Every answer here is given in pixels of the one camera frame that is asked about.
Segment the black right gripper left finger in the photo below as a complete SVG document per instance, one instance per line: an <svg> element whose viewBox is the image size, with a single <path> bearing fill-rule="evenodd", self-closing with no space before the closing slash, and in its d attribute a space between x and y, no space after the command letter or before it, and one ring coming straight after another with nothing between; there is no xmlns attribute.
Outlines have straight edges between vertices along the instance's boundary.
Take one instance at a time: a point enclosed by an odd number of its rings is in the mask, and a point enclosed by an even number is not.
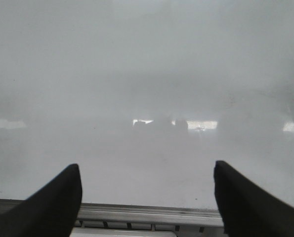
<svg viewBox="0 0 294 237"><path fill-rule="evenodd" d="M79 166L68 165L44 187L0 215L0 237L68 237L82 202Z"/></svg>

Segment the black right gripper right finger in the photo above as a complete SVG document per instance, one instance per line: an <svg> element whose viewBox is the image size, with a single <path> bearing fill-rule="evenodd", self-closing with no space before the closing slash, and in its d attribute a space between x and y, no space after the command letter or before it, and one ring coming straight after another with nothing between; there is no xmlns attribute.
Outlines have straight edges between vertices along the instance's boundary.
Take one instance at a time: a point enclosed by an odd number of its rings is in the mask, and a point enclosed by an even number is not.
<svg viewBox="0 0 294 237"><path fill-rule="evenodd" d="M227 162L215 163L214 195L230 237L294 237L294 208Z"/></svg>

